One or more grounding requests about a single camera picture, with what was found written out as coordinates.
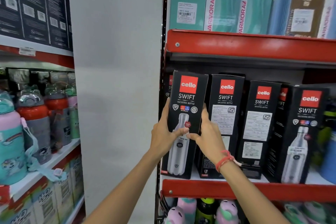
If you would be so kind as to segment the person's left hand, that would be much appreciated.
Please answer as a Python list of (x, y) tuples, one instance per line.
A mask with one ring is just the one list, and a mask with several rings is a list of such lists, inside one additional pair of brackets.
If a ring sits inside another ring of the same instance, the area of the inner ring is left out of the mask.
[(162, 110), (162, 115), (158, 123), (154, 124), (152, 129), (152, 138), (149, 152), (153, 156), (157, 164), (161, 158), (170, 150), (175, 140), (170, 139), (170, 131), (168, 129), (168, 113), (170, 98), (168, 97), (166, 104)]

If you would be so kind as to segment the person's right hand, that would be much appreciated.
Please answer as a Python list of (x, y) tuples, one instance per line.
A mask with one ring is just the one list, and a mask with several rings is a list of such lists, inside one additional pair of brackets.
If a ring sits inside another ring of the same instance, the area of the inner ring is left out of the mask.
[(221, 166), (229, 161), (219, 128), (209, 120), (209, 114), (205, 103), (203, 104), (201, 112), (199, 135), (202, 139), (200, 142), (196, 142), (196, 144), (217, 169), (221, 168)]

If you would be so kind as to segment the black steel bottle box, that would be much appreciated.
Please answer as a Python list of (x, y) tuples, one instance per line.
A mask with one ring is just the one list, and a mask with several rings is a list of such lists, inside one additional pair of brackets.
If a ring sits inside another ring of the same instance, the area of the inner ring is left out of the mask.
[(274, 132), (283, 135), (286, 128), (288, 115), (292, 104), (294, 85), (283, 83), (278, 97), (278, 105), (275, 112)]
[(172, 89), (173, 73), (166, 73), (163, 82), (164, 82), (163, 97), (164, 97), (164, 103), (166, 103), (166, 100), (170, 96)]
[(281, 86), (280, 82), (251, 80), (242, 99), (235, 158), (250, 179), (261, 179)]
[[(199, 133), (208, 80), (208, 74), (174, 70), (167, 120), (170, 132), (188, 128), (188, 133)], [(190, 179), (195, 150), (195, 141), (186, 134), (178, 136), (163, 157), (161, 174)]]
[(237, 147), (244, 82), (244, 74), (211, 74), (205, 96), (209, 120), (217, 124), (225, 148), (231, 155), (235, 155)]
[(330, 90), (294, 85), (283, 135), (272, 132), (263, 174), (270, 182), (305, 184)]

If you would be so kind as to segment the person's right forearm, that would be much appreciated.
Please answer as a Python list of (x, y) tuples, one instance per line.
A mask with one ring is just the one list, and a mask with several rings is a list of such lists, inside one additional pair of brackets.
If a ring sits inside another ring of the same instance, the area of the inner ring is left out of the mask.
[(278, 208), (252, 183), (232, 160), (220, 166), (250, 224), (290, 224)]

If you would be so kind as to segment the pink bottle with green ears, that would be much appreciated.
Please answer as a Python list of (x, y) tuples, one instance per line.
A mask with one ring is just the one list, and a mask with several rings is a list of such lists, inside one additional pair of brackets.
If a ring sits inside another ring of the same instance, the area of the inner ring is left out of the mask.
[(216, 211), (215, 224), (240, 224), (234, 201), (222, 200)]

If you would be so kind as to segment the red metal shelf board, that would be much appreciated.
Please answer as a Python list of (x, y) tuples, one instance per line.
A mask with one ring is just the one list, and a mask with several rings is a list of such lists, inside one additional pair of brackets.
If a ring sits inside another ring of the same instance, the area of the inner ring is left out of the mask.
[[(336, 185), (255, 183), (271, 201), (336, 202)], [(236, 199), (229, 184), (224, 180), (164, 179), (160, 194), (165, 197), (209, 197)]]
[(167, 52), (336, 65), (336, 40), (306, 37), (170, 29)]

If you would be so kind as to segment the red and grey kids bottle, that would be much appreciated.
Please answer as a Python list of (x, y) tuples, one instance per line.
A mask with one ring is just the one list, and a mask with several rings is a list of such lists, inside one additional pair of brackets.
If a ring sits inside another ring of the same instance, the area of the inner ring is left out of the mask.
[(26, 120), (30, 132), (36, 137), (38, 150), (33, 154), (43, 165), (52, 158), (50, 111), (39, 90), (25, 89), (19, 92), (16, 111)]
[(64, 90), (56, 84), (48, 84), (44, 93), (44, 103), (49, 110), (51, 151), (55, 153), (72, 140), (69, 103)]

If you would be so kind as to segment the white shelf with red edge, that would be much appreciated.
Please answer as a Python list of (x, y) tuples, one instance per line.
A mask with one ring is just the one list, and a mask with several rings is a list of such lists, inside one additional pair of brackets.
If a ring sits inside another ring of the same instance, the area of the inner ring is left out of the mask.
[(85, 196), (83, 195), (64, 224), (82, 224), (85, 218)]
[[(20, 47), (34, 48), (36, 50), (36, 56), (30, 57), (19, 55)], [(69, 69), (75, 68), (74, 55), (73, 52), (70, 50), (0, 35), (0, 55), (5, 54), (14, 57), (28, 58), (39, 62), (47, 62)]]
[[(57, 164), (67, 157), (74, 155), (74, 151), (80, 149), (80, 138), (75, 138), (70, 144), (63, 146), (57, 153), (52, 154), (51, 160), (43, 164), (42, 167), (54, 169)], [(43, 175), (38, 171), (28, 172), (27, 175), (12, 185), (0, 185), (0, 211), (8, 204), (19, 200), (31, 187), (33, 187)]]

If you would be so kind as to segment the green and black bottle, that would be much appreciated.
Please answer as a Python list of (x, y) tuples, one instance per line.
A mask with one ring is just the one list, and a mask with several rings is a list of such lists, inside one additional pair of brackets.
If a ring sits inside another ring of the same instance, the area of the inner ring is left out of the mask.
[(324, 112), (323, 121), (317, 135), (316, 147), (313, 151), (311, 161), (312, 165), (314, 165), (315, 167), (320, 167), (322, 165), (335, 121), (336, 111)]

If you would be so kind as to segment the blue bottle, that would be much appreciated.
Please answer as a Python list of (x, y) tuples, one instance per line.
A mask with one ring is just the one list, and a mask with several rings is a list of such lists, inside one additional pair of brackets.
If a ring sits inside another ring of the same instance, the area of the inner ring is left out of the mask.
[(327, 144), (320, 175), (328, 182), (336, 185), (336, 131), (332, 131)]

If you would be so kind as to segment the row of white kids bottle boxes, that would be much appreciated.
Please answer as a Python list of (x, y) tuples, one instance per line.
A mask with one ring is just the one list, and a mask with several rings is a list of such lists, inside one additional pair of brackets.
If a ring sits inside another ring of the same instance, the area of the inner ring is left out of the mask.
[(41, 178), (16, 202), (0, 210), (0, 224), (65, 224), (84, 195), (82, 157), (69, 154), (56, 167), (66, 172), (64, 181)]

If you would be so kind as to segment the blue bottle box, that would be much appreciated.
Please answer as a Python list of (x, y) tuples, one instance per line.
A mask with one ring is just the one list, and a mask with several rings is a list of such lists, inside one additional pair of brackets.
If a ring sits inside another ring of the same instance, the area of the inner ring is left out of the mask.
[(288, 26), (290, 6), (292, 0), (273, 0), (268, 35), (285, 35)]

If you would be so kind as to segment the dark box with white labels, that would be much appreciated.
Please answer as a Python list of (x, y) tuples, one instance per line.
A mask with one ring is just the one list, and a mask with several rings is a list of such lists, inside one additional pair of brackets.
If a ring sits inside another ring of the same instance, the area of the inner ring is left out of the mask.
[(50, 45), (46, 0), (19, 0), (24, 39)]
[(24, 39), (19, 0), (0, 0), (0, 35)]
[(69, 50), (65, 0), (46, 0), (50, 44)]
[(69, 0), (65, 0), (65, 9), (66, 9), (66, 21), (67, 21), (67, 31), (68, 31), (68, 42), (69, 49), (73, 51), (73, 34), (72, 34), (72, 23), (71, 23), (71, 12), (70, 12), (70, 3)]

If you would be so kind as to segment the brown bottle box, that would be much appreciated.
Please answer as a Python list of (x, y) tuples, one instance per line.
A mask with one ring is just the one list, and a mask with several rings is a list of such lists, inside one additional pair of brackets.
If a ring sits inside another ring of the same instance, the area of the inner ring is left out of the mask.
[(317, 38), (325, 0), (291, 0), (286, 36)]

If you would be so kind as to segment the slotted shelf upright post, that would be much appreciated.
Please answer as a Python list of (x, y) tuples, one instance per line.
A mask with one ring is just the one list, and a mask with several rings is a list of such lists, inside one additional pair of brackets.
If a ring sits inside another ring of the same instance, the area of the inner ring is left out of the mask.
[[(164, 100), (164, 74), (165, 74), (165, 42), (166, 42), (166, 20), (167, 20), (167, 5), (168, 0), (162, 0), (162, 26), (161, 26), (161, 48), (160, 48), (160, 77), (159, 77), (159, 111), (158, 111), (158, 119), (160, 120), (162, 115), (162, 109), (166, 103)], [(156, 168), (156, 189), (155, 189), (155, 217), (154, 224), (160, 224), (158, 217), (160, 215), (160, 175), (161, 175), (161, 160), (157, 164)]]

